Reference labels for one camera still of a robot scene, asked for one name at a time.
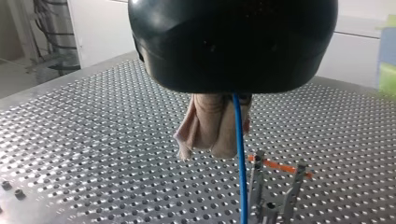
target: metal table surface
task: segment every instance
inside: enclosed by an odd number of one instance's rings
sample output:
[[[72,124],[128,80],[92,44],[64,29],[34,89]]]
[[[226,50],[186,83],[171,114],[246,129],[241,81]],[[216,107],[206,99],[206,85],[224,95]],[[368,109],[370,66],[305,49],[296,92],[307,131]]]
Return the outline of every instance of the metal table surface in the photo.
[[[0,223],[238,223],[236,160],[179,161],[172,134],[189,95],[165,90],[134,54],[0,101]],[[293,223],[396,223],[396,104],[316,77],[258,95],[247,151],[306,161]],[[291,176],[268,170],[270,199]],[[26,197],[18,200],[14,191]]]

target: blue cable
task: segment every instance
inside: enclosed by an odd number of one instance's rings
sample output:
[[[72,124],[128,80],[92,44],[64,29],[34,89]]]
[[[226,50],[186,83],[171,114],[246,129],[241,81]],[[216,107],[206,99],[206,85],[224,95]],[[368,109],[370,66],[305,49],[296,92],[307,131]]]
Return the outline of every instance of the blue cable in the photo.
[[[239,159],[239,189],[241,191],[241,224],[248,224],[247,168],[245,165],[244,132],[242,128],[241,105],[238,94],[233,94],[235,109],[236,146]]]

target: towel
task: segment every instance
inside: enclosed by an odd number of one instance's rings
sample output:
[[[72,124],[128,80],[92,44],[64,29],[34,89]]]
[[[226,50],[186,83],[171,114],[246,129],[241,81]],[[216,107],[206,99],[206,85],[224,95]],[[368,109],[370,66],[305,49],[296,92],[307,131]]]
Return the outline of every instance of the towel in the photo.
[[[249,131],[248,111],[251,95],[240,95],[243,131]],[[184,161],[194,150],[210,150],[215,158],[230,159],[236,155],[235,117],[230,94],[193,94],[189,108],[174,135],[178,156]]]

